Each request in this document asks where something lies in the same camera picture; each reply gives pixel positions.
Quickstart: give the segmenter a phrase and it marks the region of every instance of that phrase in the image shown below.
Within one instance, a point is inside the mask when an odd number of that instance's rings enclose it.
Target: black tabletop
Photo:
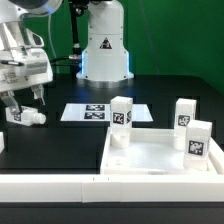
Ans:
[[[196,99],[196,119],[212,122],[212,137],[224,147],[224,96],[200,78],[138,75],[132,86],[95,89],[77,85],[68,75],[58,75],[45,86],[46,106],[40,112],[47,116],[47,122],[42,126],[6,122],[5,106],[0,103],[0,127],[6,144],[0,154],[0,173],[98,174],[109,122],[60,119],[67,103],[109,104],[115,96],[132,97],[135,104],[147,104],[150,109],[154,121],[133,122],[133,127],[160,129],[173,128],[175,103],[179,98]],[[34,106],[32,97],[28,89],[16,92],[17,101],[25,106]],[[54,224],[189,223],[190,220],[221,223],[224,220],[223,203],[0,204],[0,208],[4,223],[27,223],[25,220],[33,217],[32,223]]]

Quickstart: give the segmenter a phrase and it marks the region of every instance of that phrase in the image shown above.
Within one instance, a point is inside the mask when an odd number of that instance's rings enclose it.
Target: metal bracket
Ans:
[[[20,108],[14,98],[13,91],[2,92],[0,93],[0,97],[1,97],[1,100],[5,103],[5,105],[9,107],[10,113],[12,115],[16,115],[20,113]]]
[[[44,87],[42,84],[31,86],[31,89],[34,93],[34,99],[40,99],[42,105],[45,105],[44,102]]]

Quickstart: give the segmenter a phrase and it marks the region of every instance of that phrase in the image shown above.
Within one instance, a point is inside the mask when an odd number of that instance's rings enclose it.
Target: white cube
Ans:
[[[132,129],[133,99],[117,96],[111,100],[111,145],[116,148],[127,148]]]
[[[174,123],[174,148],[185,149],[186,127],[195,119],[196,100],[179,99],[176,103]]]
[[[184,167],[207,170],[212,123],[191,120],[187,126]]]
[[[132,128],[133,99],[117,96],[111,100],[111,133],[127,136]]]

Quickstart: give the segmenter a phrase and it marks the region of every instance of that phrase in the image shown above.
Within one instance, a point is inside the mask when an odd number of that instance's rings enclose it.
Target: green background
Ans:
[[[120,0],[125,9],[125,47],[135,75],[191,75],[203,78],[224,94],[224,1],[223,0]],[[87,45],[87,13],[78,18],[81,47]],[[48,40],[48,18],[26,21]],[[67,0],[52,16],[52,39],[57,56],[72,52],[71,22]],[[157,58],[153,57],[151,39]],[[60,68],[61,73],[68,69]]]

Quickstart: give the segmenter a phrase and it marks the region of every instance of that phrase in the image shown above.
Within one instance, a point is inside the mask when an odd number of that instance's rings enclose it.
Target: white sheet of paper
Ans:
[[[87,111],[87,105],[105,105],[105,111]],[[102,112],[105,113],[104,119],[85,119],[87,112]],[[61,121],[110,121],[110,104],[67,104]],[[146,104],[133,104],[132,121],[150,122],[153,121],[150,111]]]

